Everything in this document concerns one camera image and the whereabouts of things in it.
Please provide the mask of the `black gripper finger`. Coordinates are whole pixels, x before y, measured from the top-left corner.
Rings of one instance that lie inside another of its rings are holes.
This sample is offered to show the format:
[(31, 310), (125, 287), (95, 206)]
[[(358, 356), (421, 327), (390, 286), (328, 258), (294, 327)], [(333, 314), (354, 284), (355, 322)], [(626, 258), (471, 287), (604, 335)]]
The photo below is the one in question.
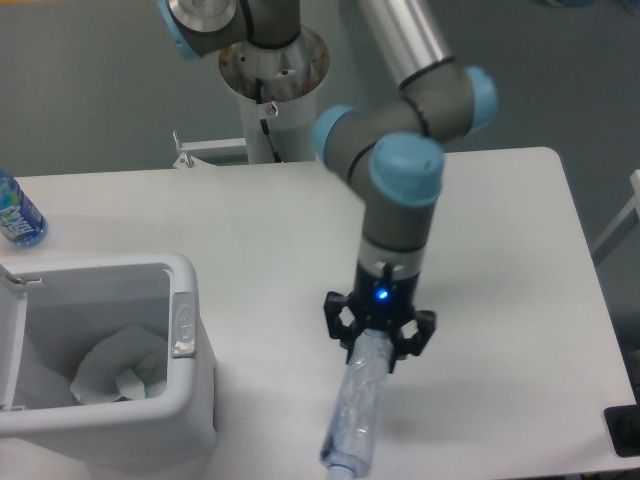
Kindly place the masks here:
[(392, 344), (392, 353), (388, 361), (389, 373), (393, 373), (396, 363), (405, 360), (407, 356), (419, 357), (436, 331), (434, 311), (417, 310), (412, 321), (416, 324), (416, 331), (410, 337), (404, 336), (401, 326), (392, 325), (387, 331)]
[[(349, 362), (357, 339), (368, 326), (368, 311), (354, 295), (342, 295), (334, 291), (326, 294), (323, 309), (329, 336), (331, 339), (338, 340), (340, 346), (346, 350), (346, 362)], [(353, 315), (349, 324), (341, 318), (344, 309)]]

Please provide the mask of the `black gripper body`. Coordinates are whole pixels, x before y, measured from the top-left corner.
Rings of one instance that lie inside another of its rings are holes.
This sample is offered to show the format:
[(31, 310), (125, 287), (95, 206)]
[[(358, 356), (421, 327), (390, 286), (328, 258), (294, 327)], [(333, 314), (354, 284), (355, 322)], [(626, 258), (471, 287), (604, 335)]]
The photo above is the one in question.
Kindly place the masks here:
[(414, 297), (419, 275), (404, 279), (378, 277), (357, 264), (349, 306), (366, 328), (390, 331), (415, 318)]

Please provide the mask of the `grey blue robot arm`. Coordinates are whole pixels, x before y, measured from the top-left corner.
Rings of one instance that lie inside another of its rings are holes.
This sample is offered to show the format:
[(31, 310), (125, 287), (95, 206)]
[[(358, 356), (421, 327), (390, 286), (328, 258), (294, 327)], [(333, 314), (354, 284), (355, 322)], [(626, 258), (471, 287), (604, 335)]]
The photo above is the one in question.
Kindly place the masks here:
[(186, 58), (219, 56), (239, 101), (249, 162), (320, 160), (365, 205), (353, 290), (324, 303), (329, 335), (349, 352), (362, 335), (389, 341), (388, 364), (421, 354), (436, 327), (413, 299), (442, 190), (445, 142), (488, 125), (497, 92), (478, 67), (457, 65), (424, 1), (361, 1), (398, 98), (359, 112), (323, 113), (315, 97), (330, 65), (296, 1), (162, 1)]

